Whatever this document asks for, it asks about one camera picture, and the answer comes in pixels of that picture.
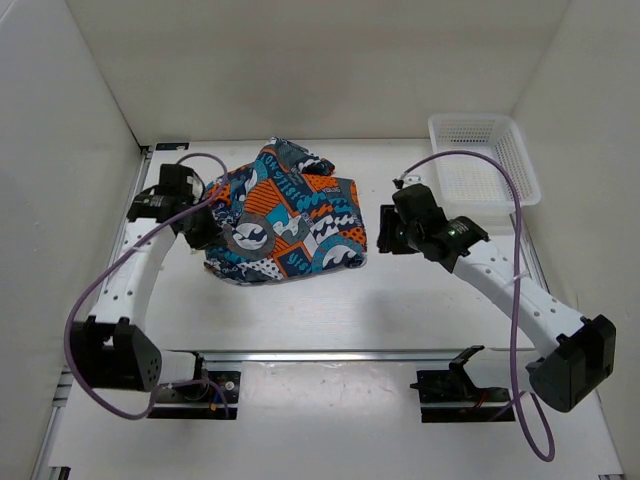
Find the colourful patterned shorts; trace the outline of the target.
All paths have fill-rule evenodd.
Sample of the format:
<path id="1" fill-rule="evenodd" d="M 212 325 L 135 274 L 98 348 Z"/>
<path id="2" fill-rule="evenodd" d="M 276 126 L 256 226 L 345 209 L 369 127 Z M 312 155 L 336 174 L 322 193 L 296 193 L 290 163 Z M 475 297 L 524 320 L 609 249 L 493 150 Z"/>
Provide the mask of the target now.
<path id="1" fill-rule="evenodd" d="M 354 180 L 290 140 L 271 138 L 253 162 L 206 190 L 224 245 L 205 267 L 239 285 L 273 283 L 359 268 L 367 235 Z"/>

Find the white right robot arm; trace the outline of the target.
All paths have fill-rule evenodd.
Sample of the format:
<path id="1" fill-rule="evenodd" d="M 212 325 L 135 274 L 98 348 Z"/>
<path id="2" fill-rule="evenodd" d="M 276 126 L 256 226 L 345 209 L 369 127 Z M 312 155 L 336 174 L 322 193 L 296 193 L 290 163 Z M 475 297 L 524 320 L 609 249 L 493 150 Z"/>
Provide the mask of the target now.
<path id="1" fill-rule="evenodd" d="M 377 248 L 421 254 L 516 317 L 539 355 L 526 367 L 529 388 L 552 409 L 571 411 L 612 374 L 613 322 L 586 317 L 517 272 L 481 226 L 466 216 L 448 219 L 427 186 L 403 188 L 381 206 Z"/>

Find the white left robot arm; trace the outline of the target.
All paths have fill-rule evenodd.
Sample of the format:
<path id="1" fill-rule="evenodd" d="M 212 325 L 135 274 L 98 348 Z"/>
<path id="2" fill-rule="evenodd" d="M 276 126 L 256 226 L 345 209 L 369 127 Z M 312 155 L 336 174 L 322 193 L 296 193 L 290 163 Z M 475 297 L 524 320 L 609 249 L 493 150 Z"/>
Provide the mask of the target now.
<path id="1" fill-rule="evenodd" d="M 65 348 L 90 388 L 149 392 L 173 383 L 188 400 L 206 395 L 210 377 L 197 355 L 159 349 L 145 334 L 149 301 L 177 237 L 194 250 L 224 245 L 222 228 L 204 203 L 193 169 L 164 164 L 156 185 L 134 197 L 123 250 L 87 319 L 74 320 Z"/>

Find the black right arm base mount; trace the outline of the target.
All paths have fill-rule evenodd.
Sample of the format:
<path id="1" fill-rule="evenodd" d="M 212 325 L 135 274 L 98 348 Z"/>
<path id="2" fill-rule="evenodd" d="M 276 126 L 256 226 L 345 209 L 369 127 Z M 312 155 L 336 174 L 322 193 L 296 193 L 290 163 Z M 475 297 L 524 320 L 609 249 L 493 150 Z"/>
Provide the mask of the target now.
<path id="1" fill-rule="evenodd" d="M 422 423 L 514 422 L 508 389 L 479 388 L 450 371 L 419 370 L 410 385 L 418 393 Z"/>

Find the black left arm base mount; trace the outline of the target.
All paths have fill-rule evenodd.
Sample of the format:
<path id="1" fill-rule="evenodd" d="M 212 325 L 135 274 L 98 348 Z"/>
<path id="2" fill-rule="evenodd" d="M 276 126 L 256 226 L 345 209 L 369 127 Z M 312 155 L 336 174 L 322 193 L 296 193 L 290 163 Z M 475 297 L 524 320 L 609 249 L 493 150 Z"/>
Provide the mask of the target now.
<path id="1" fill-rule="evenodd" d="M 210 385 L 195 385 L 165 390 L 159 394 L 149 419 L 162 420 L 236 420 L 241 392 L 240 370 L 208 369 L 209 379 L 224 394 L 224 403 L 220 392 Z"/>

